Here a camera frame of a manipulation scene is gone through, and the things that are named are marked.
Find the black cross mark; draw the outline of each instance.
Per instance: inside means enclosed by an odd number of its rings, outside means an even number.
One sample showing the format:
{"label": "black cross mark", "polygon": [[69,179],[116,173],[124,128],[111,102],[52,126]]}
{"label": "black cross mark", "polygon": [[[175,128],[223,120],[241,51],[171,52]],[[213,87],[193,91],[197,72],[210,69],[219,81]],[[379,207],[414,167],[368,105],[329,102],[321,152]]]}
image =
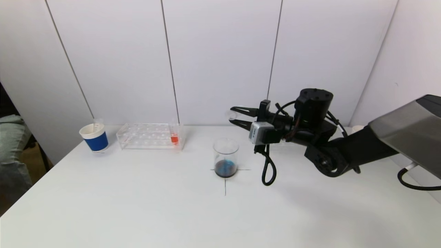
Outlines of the black cross mark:
{"label": "black cross mark", "polygon": [[227,179],[224,178],[224,196],[227,196]]}

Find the blue paper cup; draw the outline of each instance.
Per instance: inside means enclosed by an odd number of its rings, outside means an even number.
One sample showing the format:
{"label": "blue paper cup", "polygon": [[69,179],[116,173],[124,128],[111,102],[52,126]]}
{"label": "blue paper cup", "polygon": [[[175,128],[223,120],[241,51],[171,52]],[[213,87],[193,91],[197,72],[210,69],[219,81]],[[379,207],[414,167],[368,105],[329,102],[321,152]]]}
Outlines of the blue paper cup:
{"label": "blue paper cup", "polygon": [[[98,125],[96,131],[93,131],[93,125]],[[89,124],[80,129],[80,135],[89,145],[92,152],[104,151],[109,145],[107,141],[104,124]]]}

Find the red liquid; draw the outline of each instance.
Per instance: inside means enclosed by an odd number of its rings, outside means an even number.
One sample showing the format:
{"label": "red liquid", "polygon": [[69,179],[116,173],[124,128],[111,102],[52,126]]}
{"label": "red liquid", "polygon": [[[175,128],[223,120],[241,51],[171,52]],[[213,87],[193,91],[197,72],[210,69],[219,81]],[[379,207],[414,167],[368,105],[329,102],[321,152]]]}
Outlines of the red liquid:
{"label": "red liquid", "polygon": [[177,135],[172,135],[170,138],[172,139],[172,143],[173,143],[173,144],[175,144],[175,145],[178,144],[178,142],[179,142],[179,138],[178,138]]}

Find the paper cup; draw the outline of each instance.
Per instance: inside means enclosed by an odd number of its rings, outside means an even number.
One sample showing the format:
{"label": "paper cup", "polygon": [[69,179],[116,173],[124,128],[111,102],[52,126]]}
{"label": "paper cup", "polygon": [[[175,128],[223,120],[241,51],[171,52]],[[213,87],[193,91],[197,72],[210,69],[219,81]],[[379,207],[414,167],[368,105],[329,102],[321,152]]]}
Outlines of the paper cup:
{"label": "paper cup", "polygon": [[92,152],[103,151],[109,145],[104,124],[98,125],[98,131],[96,132],[93,131],[93,124],[89,124],[80,129],[80,135],[86,141],[87,145],[89,145]]}
{"label": "paper cup", "polygon": [[364,128],[364,126],[360,126],[360,125],[353,126],[352,133],[358,132],[358,131],[362,130],[363,128]]}

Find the glass beaker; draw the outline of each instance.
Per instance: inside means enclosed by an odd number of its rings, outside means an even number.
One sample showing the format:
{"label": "glass beaker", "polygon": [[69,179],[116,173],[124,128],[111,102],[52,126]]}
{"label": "glass beaker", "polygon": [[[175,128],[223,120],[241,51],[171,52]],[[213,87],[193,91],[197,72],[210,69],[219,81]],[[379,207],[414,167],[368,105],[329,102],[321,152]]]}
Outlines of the glass beaker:
{"label": "glass beaker", "polygon": [[221,138],[214,142],[214,172],[220,177],[231,177],[237,171],[236,152],[239,144],[228,138]]}

